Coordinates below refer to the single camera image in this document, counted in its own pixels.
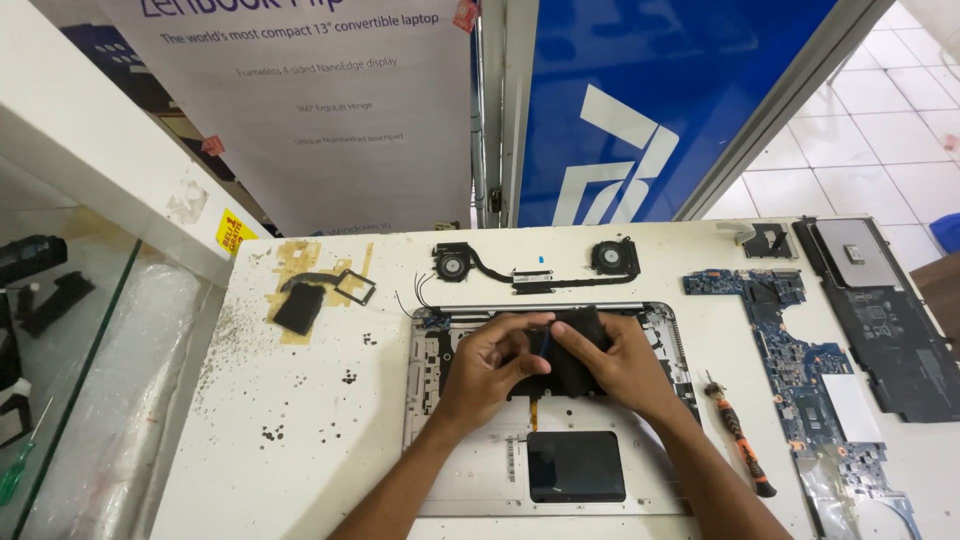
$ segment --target forearm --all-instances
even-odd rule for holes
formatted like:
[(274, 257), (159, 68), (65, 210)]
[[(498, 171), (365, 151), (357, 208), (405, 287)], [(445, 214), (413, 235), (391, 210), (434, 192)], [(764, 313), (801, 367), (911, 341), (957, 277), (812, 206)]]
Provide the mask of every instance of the forearm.
[(648, 421), (670, 456), (704, 539), (789, 539), (680, 400), (665, 409)]
[(444, 462), (459, 443), (452, 430), (427, 422), (417, 439), (328, 540), (402, 540)]

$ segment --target green screwdriver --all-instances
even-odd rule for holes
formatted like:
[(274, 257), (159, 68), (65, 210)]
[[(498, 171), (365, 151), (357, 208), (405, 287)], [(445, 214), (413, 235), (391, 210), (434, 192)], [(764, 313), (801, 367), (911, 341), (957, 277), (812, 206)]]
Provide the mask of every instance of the green screwdriver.
[(16, 485), (20, 483), (23, 469), (27, 466), (27, 456), (30, 455), (30, 452), (32, 452), (36, 446), (34, 443), (36, 431), (39, 430), (40, 423), (43, 422), (43, 417), (47, 415), (47, 410), (53, 401), (53, 396), (50, 396), (50, 401), (47, 402), (47, 406), (43, 409), (43, 414), (40, 415), (39, 421), (37, 421), (36, 426), (34, 426), (34, 432), (30, 434), (30, 440), (27, 441), (27, 446), (23, 447), (20, 455), (16, 457), (16, 461), (11, 465), (10, 469), (7, 469), (7, 472), (4, 473), (3, 479), (0, 479), (0, 506), (6, 506), (10, 502), (10, 499), (13, 498)]

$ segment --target tiled floor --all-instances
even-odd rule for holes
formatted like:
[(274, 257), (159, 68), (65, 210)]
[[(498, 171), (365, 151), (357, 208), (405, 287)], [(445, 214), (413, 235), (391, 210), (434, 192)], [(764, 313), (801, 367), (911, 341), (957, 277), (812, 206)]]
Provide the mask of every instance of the tiled floor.
[[(953, 74), (960, 67), (950, 57)], [(905, 270), (943, 251), (928, 224), (960, 212), (960, 81), (899, 3), (705, 219), (868, 213)]]

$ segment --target white logo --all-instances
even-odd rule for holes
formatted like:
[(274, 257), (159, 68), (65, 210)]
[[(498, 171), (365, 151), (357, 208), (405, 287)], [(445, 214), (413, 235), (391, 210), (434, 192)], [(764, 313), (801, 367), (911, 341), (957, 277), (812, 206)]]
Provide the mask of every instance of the white logo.
[(600, 223), (624, 182), (628, 183), (627, 190), (620, 204), (613, 211), (610, 222), (629, 223), (636, 215), (636, 211), (640, 209), (640, 203), (646, 198), (647, 191), (650, 190), (650, 186), (643, 179), (656, 178), (660, 175), (666, 161), (670, 159), (677, 143), (680, 142), (680, 137), (594, 85), (587, 85), (587, 95), (584, 96), (580, 117), (601, 130), (633, 144), (640, 150), (647, 148), (647, 152), (640, 160), (640, 165), (632, 178), (628, 178), (628, 175), (636, 161), (567, 167), (564, 183), (560, 187), (557, 209), (553, 212), (553, 225), (573, 225), (577, 208), (580, 207), (580, 201), (587, 190), (587, 184), (611, 180), (619, 180), (619, 182), (614, 182), (597, 193), (581, 225)]

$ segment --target orange screwdriver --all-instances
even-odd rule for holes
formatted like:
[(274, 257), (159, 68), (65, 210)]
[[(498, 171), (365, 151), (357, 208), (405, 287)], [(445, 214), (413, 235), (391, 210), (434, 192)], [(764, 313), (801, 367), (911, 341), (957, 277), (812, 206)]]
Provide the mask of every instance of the orange screwdriver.
[(724, 396), (723, 392), (726, 388), (714, 382), (709, 371), (707, 371), (707, 380), (709, 380), (710, 384), (704, 388), (704, 393), (717, 403), (720, 420), (723, 421), (724, 428), (733, 435), (733, 440), (740, 449), (740, 456), (743, 457), (743, 462), (747, 464), (747, 469), (750, 471), (750, 478), (753, 479), (756, 485), (756, 494), (765, 499), (777, 495), (777, 490), (774, 489), (774, 486), (770, 485), (766, 473), (760, 468), (760, 463), (756, 460), (756, 454), (754, 454), (754, 451), (750, 448), (747, 437), (743, 436), (740, 419), (736, 417), (736, 413), (733, 412), (733, 406), (730, 405), (730, 402), (728, 402)]

